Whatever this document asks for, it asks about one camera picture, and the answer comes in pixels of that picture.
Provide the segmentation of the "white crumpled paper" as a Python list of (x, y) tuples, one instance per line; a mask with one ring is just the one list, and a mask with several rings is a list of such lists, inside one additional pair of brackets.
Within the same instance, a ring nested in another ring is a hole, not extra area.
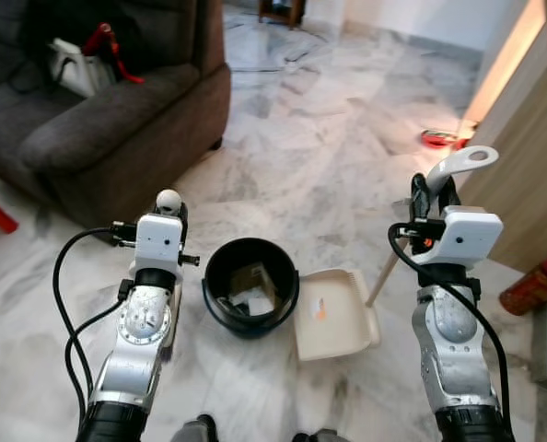
[(228, 299), (231, 306), (236, 309), (241, 317), (260, 317), (274, 312), (274, 300), (258, 287), (241, 291)]

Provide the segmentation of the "black plastic bucket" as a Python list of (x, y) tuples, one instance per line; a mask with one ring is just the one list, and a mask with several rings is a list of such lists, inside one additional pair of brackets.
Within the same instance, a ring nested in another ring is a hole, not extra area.
[[(253, 316), (227, 305), (232, 274), (252, 264), (264, 265), (276, 287), (278, 298), (270, 313)], [(240, 340), (260, 340), (290, 320), (299, 300), (300, 277), (289, 254), (273, 241), (237, 238), (211, 254), (201, 286), (212, 319)]]

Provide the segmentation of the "dark grey fabric sofa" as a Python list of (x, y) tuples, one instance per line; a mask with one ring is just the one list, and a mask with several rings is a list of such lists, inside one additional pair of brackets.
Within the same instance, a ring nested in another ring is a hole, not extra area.
[(0, 180), (83, 227), (151, 209), (230, 110), (223, 0), (117, 1), (155, 67), (84, 98), (42, 87), (19, 42), (30, 0), (0, 0)]

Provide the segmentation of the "light wooden door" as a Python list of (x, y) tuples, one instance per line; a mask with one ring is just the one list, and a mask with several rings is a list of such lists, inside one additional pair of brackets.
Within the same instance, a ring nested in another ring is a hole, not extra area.
[(505, 224), (491, 260), (527, 271), (547, 258), (547, 68), (494, 147), (500, 158), (472, 173), (462, 199), (494, 212)]

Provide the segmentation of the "white bag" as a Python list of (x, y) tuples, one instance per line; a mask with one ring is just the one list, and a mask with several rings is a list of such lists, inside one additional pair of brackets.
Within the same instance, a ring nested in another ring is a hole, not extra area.
[(99, 55), (84, 55), (73, 43), (54, 39), (51, 72), (60, 86), (88, 99), (103, 88), (117, 83), (110, 64)]

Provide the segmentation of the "brown cardboard piece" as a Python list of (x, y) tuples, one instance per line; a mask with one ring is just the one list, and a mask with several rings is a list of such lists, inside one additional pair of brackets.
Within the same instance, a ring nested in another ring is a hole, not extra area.
[(240, 306), (253, 299), (265, 299), (273, 303), (277, 289), (262, 262), (255, 262), (233, 271), (228, 279), (228, 302)]

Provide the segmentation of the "beige broom with ball end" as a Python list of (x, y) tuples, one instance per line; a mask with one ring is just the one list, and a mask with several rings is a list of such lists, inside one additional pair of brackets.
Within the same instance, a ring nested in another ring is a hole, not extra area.
[[(182, 197), (177, 191), (172, 189), (165, 189), (160, 191), (157, 195), (156, 209), (157, 214), (161, 215), (173, 215), (172, 211), (178, 209), (182, 203)], [(174, 290), (169, 296), (169, 318), (171, 324), (169, 325), (168, 336), (164, 338), (159, 350), (160, 361), (168, 363), (173, 356), (173, 345), (176, 341), (178, 333), (178, 323), (180, 323), (180, 304), (182, 300), (182, 281), (179, 281), (174, 285)]]

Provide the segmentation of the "red cylinder can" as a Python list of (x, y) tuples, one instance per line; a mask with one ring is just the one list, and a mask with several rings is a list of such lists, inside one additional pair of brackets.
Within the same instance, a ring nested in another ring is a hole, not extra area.
[(515, 316), (523, 316), (547, 302), (547, 258), (533, 270), (501, 292), (501, 307)]

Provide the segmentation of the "brown wooden stool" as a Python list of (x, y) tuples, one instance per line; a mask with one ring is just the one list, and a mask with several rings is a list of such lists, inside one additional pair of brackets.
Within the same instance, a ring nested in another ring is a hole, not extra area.
[(288, 29), (300, 26), (307, 0), (258, 0), (258, 22), (276, 21)]

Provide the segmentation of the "red dish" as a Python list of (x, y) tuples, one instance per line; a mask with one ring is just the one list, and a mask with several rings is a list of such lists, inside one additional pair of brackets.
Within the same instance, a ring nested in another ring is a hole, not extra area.
[(420, 134), (421, 142), (426, 147), (432, 150), (451, 150), (459, 151), (469, 143), (469, 136), (461, 136), (452, 134), (451, 132), (443, 132), (433, 129), (426, 129)]

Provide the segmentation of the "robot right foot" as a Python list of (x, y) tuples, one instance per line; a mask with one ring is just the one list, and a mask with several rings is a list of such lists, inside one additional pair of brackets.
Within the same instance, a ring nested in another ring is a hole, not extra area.
[(297, 433), (291, 442), (350, 442), (350, 439), (341, 436), (335, 429), (323, 428), (310, 434)]

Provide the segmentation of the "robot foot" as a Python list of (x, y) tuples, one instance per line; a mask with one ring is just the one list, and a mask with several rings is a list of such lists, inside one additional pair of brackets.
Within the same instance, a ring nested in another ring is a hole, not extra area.
[(350, 439), (341, 436), (335, 429), (323, 428), (310, 434), (297, 433), (291, 442), (350, 442)]
[(219, 442), (215, 418), (206, 413), (198, 415), (185, 422), (169, 442)]

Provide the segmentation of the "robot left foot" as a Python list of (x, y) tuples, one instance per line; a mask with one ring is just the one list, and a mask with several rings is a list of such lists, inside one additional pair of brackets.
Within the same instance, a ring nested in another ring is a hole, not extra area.
[(185, 422), (169, 442), (219, 442), (215, 418), (206, 413), (198, 415)]

